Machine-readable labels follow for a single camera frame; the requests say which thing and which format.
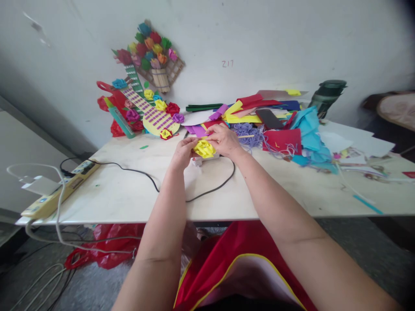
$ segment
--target white wall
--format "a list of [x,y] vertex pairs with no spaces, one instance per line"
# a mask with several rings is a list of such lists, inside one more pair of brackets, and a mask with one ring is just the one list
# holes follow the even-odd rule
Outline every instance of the white wall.
[[[111,48],[126,48],[149,19],[186,62],[173,102],[231,103],[259,89],[349,88],[329,118],[364,126],[373,93],[413,86],[414,36],[393,0],[17,0],[0,4],[0,93],[74,152],[111,137],[95,81],[125,77]],[[41,45],[20,7],[45,29]],[[233,60],[223,68],[222,61]]]
[[[21,213],[40,196],[20,189],[23,184],[9,175],[6,168],[18,163],[40,163],[59,167],[67,156],[5,111],[0,111],[0,146],[0,209]],[[68,170],[75,166],[72,161],[65,163]],[[13,168],[13,173],[31,177],[43,175],[60,181],[57,173],[51,168],[19,166]]]

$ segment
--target hand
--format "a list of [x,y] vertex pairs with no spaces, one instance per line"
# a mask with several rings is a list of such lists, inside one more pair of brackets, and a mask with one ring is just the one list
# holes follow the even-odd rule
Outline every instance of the hand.
[[237,134],[230,130],[225,124],[215,124],[207,129],[206,134],[213,133],[207,137],[207,141],[216,151],[234,161],[235,157],[244,154],[246,151],[239,143]]
[[181,140],[176,147],[170,166],[184,171],[189,165],[190,159],[198,155],[193,151],[193,148],[198,144],[197,137],[187,137]]

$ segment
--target power strip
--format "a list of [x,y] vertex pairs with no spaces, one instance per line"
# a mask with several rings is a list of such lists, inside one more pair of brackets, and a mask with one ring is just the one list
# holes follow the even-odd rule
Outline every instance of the power strip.
[[[82,162],[72,173],[76,174],[72,178],[65,177],[65,193],[62,197],[64,202],[80,185],[91,176],[101,165],[95,164],[91,161]],[[59,196],[62,192],[62,186],[60,186],[54,193],[48,196],[42,196],[40,199],[33,202],[27,209],[25,209],[21,215],[32,219],[45,219],[48,218],[57,209],[57,203]]]

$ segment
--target person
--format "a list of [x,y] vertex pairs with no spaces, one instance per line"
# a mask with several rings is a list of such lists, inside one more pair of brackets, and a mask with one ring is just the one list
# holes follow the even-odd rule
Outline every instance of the person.
[[213,238],[204,240],[190,265],[191,273],[188,270],[180,280],[178,292],[186,227],[183,171],[198,142],[196,137],[182,140],[114,311],[208,310],[215,306],[211,310],[221,310],[224,301],[227,306],[251,310],[400,309],[241,147],[236,133],[216,124],[208,128],[207,134],[211,134],[207,140],[216,151],[239,168],[260,222],[234,222],[222,237],[213,242]]

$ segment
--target table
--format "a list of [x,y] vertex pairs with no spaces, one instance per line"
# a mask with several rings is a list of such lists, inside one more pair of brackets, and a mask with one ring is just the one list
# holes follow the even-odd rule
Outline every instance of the table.
[[[112,138],[93,157],[99,162],[117,162],[124,168],[144,171],[160,187],[170,159],[185,130],[167,141],[151,134]],[[253,156],[313,217],[378,216],[353,197],[339,175],[302,168],[293,162],[275,159],[259,149]],[[415,171],[415,164],[394,158],[381,164],[392,178],[406,178],[403,171]],[[192,164],[185,169],[186,197],[191,199],[222,184],[232,173],[232,162],[224,157],[206,161],[201,167]],[[384,184],[369,180],[360,172],[344,172],[344,176],[362,195],[375,202],[387,216],[415,215],[415,185]],[[142,174],[123,171],[116,165],[103,165],[62,204],[61,222],[65,225],[96,223],[147,222],[157,192]],[[236,168],[235,175],[219,190],[187,204],[192,221],[227,221],[258,219],[248,188]],[[25,225],[28,218],[16,223]],[[53,225],[56,217],[38,221]]]

